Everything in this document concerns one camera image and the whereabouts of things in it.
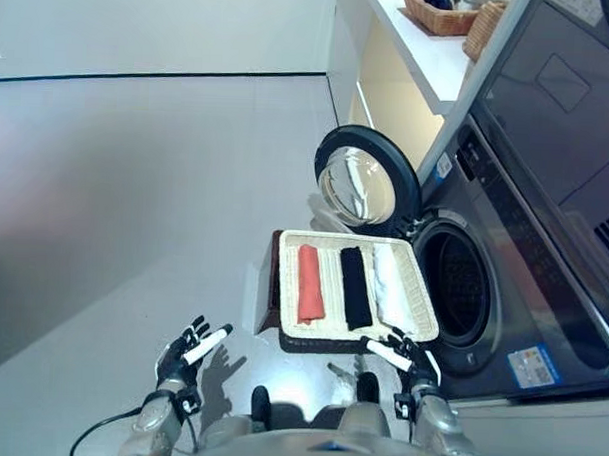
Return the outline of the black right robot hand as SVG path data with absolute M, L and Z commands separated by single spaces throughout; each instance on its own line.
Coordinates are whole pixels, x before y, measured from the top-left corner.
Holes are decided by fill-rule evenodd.
M 392 327 L 385 340 L 363 336 L 360 342 L 364 349 L 395 368 L 404 392 L 410 392 L 416 386 L 440 387 L 441 369 L 433 355 L 400 328 Z

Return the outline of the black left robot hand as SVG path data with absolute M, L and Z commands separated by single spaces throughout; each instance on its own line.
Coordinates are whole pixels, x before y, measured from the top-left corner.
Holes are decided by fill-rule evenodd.
M 230 323 L 211 331 L 203 315 L 195 318 L 160 354 L 154 368 L 157 385 L 168 379 L 195 385 L 204 358 L 233 331 Z

